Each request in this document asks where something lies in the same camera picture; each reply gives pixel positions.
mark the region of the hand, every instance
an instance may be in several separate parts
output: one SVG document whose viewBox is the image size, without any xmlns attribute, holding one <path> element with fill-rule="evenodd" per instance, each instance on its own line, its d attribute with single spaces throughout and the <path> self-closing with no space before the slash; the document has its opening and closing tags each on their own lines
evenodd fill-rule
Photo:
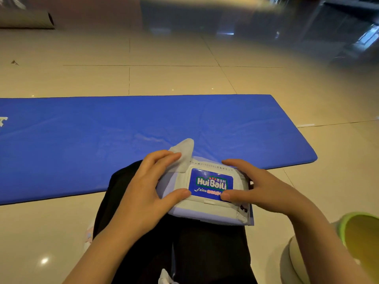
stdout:
<svg viewBox="0 0 379 284">
<path fill-rule="evenodd" d="M 225 165 L 237 167 L 253 181 L 254 188 L 249 191 L 227 190 L 221 199 L 235 203 L 252 203 L 271 212 L 295 216 L 305 206 L 312 204 L 295 188 L 273 176 L 264 169 L 259 169 L 242 159 L 227 159 Z"/>
<path fill-rule="evenodd" d="M 155 190 L 166 168 L 181 155 L 168 150 L 148 154 L 130 181 L 108 226 L 136 241 L 153 229 L 174 205 L 190 196 L 191 192 L 183 188 L 160 199 Z"/>
</svg>

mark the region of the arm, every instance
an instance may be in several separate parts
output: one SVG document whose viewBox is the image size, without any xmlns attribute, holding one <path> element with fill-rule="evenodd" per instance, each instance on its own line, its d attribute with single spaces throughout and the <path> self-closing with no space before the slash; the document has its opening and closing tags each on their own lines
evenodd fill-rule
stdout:
<svg viewBox="0 0 379 284">
<path fill-rule="evenodd" d="M 267 170 L 240 159 L 223 164 L 237 167 L 254 182 L 250 191 L 224 191 L 223 200 L 252 203 L 283 213 L 293 225 L 297 242 L 312 284 L 372 284 L 363 269 L 343 245 L 333 226 L 322 212 L 292 186 Z"/>
<path fill-rule="evenodd" d="M 93 240 L 63 284 L 112 282 L 133 244 L 153 229 L 174 205 L 191 195 L 188 189 L 177 189 L 160 199 L 155 190 L 166 168 L 180 157 L 179 152 L 161 150 L 144 158 L 112 220 Z"/>
</svg>

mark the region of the finger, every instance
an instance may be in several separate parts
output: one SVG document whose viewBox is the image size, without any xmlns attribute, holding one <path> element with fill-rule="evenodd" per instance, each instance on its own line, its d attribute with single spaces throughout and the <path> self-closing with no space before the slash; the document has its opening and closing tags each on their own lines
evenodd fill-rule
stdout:
<svg viewBox="0 0 379 284">
<path fill-rule="evenodd" d="M 141 162 L 136 174 L 146 174 L 158 160 L 170 154 L 173 154 L 173 152 L 165 149 L 149 153 Z"/>
<path fill-rule="evenodd" d="M 164 158 L 161 158 L 157 161 L 156 164 L 153 165 L 153 167 L 149 170 L 149 177 L 152 177 L 158 181 L 158 179 L 163 175 L 166 168 L 176 162 L 182 154 L 180 152 L 165 156 Z"/>
<path fill-rule="evenodd" d="M 256 203 L 255 191 L 227 190 L 221 193 L 221 199 L 233 203 Z"/>
<path fill-rule="evenodd" d="M 163 217 L 174 205 L 188 198 L 191 192 L 187 188 L 176 189 L 158 201 L 158 213 Z"/>
<path fill-rule="evenodd" d="M 246 175 L 256 184 L 259 183 L 259 179 L 263 176 L 264 170 L 253 166 L 247 161 L 242 159 L 226 159 L 222 161 L 223 164 L 237 167 L 240 171 L 246 173 Z"/>
</svg>

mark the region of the person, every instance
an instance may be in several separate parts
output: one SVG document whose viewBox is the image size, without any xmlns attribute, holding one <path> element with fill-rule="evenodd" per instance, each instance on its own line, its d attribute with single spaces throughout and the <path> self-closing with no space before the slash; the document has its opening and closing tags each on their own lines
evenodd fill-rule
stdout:
<svg viewBox="0 0 379 284">
<path fill-rule="evenodd" d="M 187 189 L 178 189 L 160 199 L 155 191 L 165 169 L 180 156 L 152 152 L 112 176 L 96 216 L 94 240 L 64 284 L 157 283 L 162 269 L 172 266 L 172 251 L 179 284 L 257 283 L 243 226 L 167 214 L 190 196 Z M 287 215 L 312 284 L 372 283 L 309 199 L 248 162 L 222 163 L 244 172 L 254 186 L 224 191 L 221 198 Z"/>
</svg>

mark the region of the blue label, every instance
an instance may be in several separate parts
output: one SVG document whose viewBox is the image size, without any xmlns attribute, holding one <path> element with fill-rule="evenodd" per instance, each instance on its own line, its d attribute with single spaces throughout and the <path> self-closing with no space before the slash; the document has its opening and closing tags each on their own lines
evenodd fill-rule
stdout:
<svg viewBox="0 0 379 284">
<path fill-rule="evenodd" d="M 233 177 L 192 168 L 189 187 L 192 195 L 221 200 L 221 193 L 233 189 Z"/>
</svg>

